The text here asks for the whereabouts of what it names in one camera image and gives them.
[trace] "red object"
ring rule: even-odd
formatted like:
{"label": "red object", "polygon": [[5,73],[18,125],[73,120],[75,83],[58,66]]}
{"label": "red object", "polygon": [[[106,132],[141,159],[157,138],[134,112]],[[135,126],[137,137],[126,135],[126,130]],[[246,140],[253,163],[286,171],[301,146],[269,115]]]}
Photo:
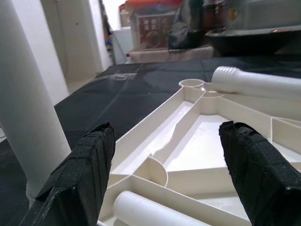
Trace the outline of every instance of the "red object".
{"label": "red object", "polygon": [[172,6],[179,7],[182,4],[183,0],[127,0],[125,5],[128,8],[130,14],[132,14],[135,10],[147,7],[153,7],[156,5],[162,6]]}

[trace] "black fabric padding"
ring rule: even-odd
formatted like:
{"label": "black fabric padding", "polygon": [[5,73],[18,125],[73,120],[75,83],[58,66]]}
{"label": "black fabric padding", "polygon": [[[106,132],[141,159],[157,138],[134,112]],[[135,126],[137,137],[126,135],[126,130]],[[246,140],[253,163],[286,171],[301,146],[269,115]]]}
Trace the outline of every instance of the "black fabric padding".
{"label": "black fabric padding", "polygon": [[256,130],[220,126],[232,182],[253,226],[301,225],[301,174]]}
{"label": "black fabric padding", "polygon": [[115,134],[110,124],[85,135],[50,175],[20,226],[95,226],[107,189]]}

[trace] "black bowl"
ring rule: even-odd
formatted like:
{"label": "black bowl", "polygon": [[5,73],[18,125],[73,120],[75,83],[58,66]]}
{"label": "black bowl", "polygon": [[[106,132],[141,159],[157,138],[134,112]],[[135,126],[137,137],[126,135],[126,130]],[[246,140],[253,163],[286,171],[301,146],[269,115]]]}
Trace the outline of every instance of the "black bowl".
{"label": "black bowl", "polygon": [[210,31],[206,37],[223,56],[272,55],[300,34],[300,30],[258,34],[236,33],[236,31]]}

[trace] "floor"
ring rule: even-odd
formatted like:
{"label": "floor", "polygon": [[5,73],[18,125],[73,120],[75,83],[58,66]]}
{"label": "floor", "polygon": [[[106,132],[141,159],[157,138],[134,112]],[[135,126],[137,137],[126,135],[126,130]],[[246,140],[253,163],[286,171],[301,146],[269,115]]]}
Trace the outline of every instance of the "floor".
{"label": "floor", "polygon": [[76,90],[78,90],[82,86],[86,85],[91,80],[93,80],[93,78],[82,79],[82,80],[75,80],[75,81],[74,80],[68,80],[68,79],[66,79],[66,84],[67,84],[67,88],[68,88],[69,94],[74,93]]}

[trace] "box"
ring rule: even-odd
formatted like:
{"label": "box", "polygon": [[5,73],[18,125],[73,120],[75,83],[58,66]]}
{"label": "box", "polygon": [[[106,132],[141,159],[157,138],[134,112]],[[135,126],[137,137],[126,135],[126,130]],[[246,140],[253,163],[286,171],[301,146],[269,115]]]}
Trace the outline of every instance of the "box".
{"label": "box", "polygon": [[175,12],[138,16],[139,49],[167,48]]}
{"label": "box", "polygon": [[135,50],[168,47],[168,34],[183,0],[128,0]]}

